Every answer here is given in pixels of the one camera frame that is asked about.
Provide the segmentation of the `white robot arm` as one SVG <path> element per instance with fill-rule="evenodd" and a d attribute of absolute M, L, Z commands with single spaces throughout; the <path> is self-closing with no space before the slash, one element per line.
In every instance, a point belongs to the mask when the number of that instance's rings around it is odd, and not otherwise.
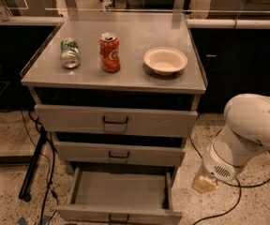
<path fill-rule="evenodd" d="M 225 126 L 207 146 L 192 188 L 203 194 L 231 182 L 248 161 L 270 149 L 270 97 L 242 94 L 224 108 Z"/>

